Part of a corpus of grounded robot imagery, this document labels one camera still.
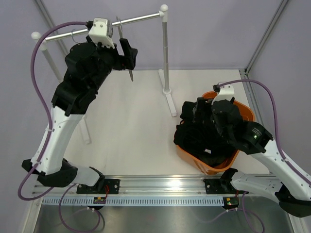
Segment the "black shorts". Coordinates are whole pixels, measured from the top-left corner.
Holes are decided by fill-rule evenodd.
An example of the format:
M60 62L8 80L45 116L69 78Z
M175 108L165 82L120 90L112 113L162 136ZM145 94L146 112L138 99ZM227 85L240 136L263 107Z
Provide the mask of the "black shorts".
M224 140L210 121L210 112L203 123L192 121L195 102L183 103L180 124L176 126L173 142L188 154L214 167L225 162L236 150Z

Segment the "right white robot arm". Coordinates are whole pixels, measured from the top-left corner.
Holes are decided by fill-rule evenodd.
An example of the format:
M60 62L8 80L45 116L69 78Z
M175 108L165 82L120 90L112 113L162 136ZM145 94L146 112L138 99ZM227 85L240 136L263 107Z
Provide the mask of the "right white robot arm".
M249 155L256 165L264 166L273 176L269 180L229 168L220 180L221 189L227 193L238 189L257 194L276 202L292 216L310 216L310 174L282 150L277 135L244 117L230 83L215 85L214 93L212 98L197 99L194 122L210 124L229 146Z

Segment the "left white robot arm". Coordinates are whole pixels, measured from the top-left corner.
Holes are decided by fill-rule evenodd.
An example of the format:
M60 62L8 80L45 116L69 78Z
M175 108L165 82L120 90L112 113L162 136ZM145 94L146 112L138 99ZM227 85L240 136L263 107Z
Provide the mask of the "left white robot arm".
M71 183L88 187L97 194L104 189L104 175L93 167L77 167L64 158L71 136L96 99L99 88L113 70L132 70L138 50L128 40L120 39L123 54L119 54L111 38L111 23L95 18L85 23L86 42L74 45L65 57L67 66L62 82L46 109L48 126L38 153L24 160L22 167L46 187L66 187Z

